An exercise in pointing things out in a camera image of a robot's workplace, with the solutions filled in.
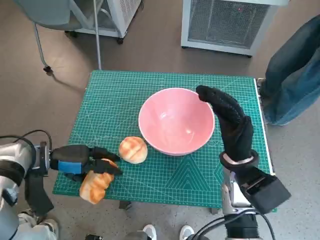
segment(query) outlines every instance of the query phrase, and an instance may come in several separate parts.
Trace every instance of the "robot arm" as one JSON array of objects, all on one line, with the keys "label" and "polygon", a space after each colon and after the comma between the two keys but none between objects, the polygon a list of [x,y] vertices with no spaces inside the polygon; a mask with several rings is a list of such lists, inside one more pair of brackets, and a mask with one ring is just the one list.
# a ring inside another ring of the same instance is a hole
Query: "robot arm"
[{"label": "robot arm", "polygon": [[64,172],[68,177],[85,177],[93,170],[95,173],[122,174],[119,168],[103,161],[107,158],[119,161],[120,158],[105,148],[86,145],[68,145],[50,152],[45,141],[33,145],[19,136],[22,141],[0,145],[0,233],[1,239],[11,239],[19,226],[19,219],[13,210],[18,201],[19,187],[24,179],[25,199],[37,216],[44,216],[54,208],[45,189],[43,179],[49,168]]},{"label": "robot arm", "polygon": [[[224,172],[221,186],[224,221],[217,226],[225,224],[227,240],[260,239],[256,214],[265,218],[264,214],[291,195],[276,176],[257,168],[259,155],[252,149],[251,118],[245,115],[237,100],[208,86],[200,85],[196,92],[200,100],[211,104],[217,115],[224,145],[224,152],[220,154]],[[203,236],[215,227],[202,229],[196,235]]]}]

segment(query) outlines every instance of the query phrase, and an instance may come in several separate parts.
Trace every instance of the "green cutting mat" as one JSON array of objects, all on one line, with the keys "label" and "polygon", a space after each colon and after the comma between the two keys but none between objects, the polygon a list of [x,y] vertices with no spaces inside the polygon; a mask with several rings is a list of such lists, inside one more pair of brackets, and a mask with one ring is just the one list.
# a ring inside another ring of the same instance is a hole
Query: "green cutting mat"
[{"label": "green cutting mat", "polygon": [[[145,100],[162,89],[198,85],[219,88],[235,97],[254,126],[253,149],[260,155],[259,167],[272,172],[255,81],[251,77],[160,72],[94,71],[91,74],[69,144],[100,146],[117,153],[127,136],[141,136],[138,114]],[[210,141],[186,156],[164,155],[148,146],[147,160],[138,165],[119,163],[117,176],[106,198],[114,200],[221,207],[223,180],[219,154],[224,150],[216,119]],[[59,173],[53,193],[79,195],[80,184]]]}]

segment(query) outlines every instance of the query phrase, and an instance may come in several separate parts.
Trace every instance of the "vent grille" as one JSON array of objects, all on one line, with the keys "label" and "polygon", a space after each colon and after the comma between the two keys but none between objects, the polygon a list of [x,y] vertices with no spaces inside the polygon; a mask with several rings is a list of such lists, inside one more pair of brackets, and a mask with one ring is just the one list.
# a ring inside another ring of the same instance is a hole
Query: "vent grille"
[{"label": "vent grille", "polygon": [[130,24],[139,4],[140,0],[120,0],[122,15],[126,25]]},{"label": "vent grille", "polygon": [[192,0],[188,40],[250,49],[269,5]]}]

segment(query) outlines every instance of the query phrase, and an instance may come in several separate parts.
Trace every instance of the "metal pole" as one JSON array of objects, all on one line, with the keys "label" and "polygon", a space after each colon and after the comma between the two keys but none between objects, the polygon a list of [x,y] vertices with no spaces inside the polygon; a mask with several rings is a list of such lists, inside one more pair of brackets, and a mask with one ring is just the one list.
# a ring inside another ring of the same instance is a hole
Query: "metal pole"
[{"label": "metal pole", "polygon": [[33,29],[34,29],[35,40],[36,40],[36,44],[38,45],[41,61],[44,64],[45,67],[48,67],[49,65],[46,63],[45,57],[44,57],[44,53],[42,52],[42,47],[41,47],[41,42],[40,42],[40,38],[39,38],[38,28],[37,28],[37,25],[36,25],[35,22],[33,23]]},{"label": "metal pole", "polygon": [[96,53],[98,58],[98,68],[99,70],[101,70],[101,55],[100,55],[99,27],[98,27],[96,0],[93,0],[93,13],[94,13],[95,41],[96,41]]}]

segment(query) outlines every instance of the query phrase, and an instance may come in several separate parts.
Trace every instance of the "pink bowl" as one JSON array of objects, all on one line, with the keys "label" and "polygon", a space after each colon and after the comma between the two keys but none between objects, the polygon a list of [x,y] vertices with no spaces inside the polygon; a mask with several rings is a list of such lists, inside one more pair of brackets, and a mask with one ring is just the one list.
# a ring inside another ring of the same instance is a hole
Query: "pink bowl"
[{"label": "pink bowl", "polygon": [[142,105],[138,122],[144,139],[171,156],[198,150],[215,129],[210,105],[185,88],[167,88],[153,94]]}]

